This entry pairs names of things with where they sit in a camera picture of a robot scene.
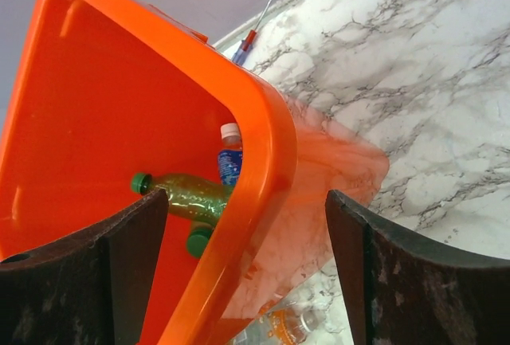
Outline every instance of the marble floor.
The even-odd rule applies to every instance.
[[[508,0],[292,0],[245,67],[386,152],[373,211],[510,259],[509,20]],[[306,343],[352,344],[334,263],[308,287],[330,314]]]

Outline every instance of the water bottle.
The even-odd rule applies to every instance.
[[[230,340],[229,345],[297,345],[325,320],[320,310],[296,312],[292,307],[266,313]]]
[[[222,134],[223,148],[218,154],[218,168],[222,184],[235,186],[241,173],[242,141],[236,123],[224,124]]]

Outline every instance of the blue bottle label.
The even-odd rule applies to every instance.
[[[220,179],[223,184],[235,186],[241,173],[242,151],[222,150],[218,155]]]

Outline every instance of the white bottle cap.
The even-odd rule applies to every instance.
[[[220,128],[220,132],[222,133],[222,139],[226,138],[227,136],[241,136],[237,123],[224,124]]]

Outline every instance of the plastic bottle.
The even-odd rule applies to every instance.
[[[169,214],[213,227],[218,223],[233,191],[232,186],[188,174],[168,174],[158,178],[150,174],[136,174],[131,188],[141,195],[163,189],[167,192]]]
[[[228,345],[297,345],[325,320],[318,310],[297,313],[293,308],[263,315],[228,342]]]
[[[220,128],[223,148],[218,155],[218,167],[222,184],[234,186],[241,172],[242,144],[241,133],[236,123],[224,124]],[[202,222],[193,222],[186,239],[188,253],[200,258],[206,250],[214,227]]]
[[[235,186],[242,165],[241,133],[236,123],[224,124],[220,132],[223,142],[223,148],[218,154],[220,179],[223,184]]]
[[[280,311],[290,307],[292,307],[294,312],[302,312],[310,308],[312,299],[312,289],[303,285],[290,292],[286,288],[278,288],[274,293],[273,299],[261,308],[260,313]]]

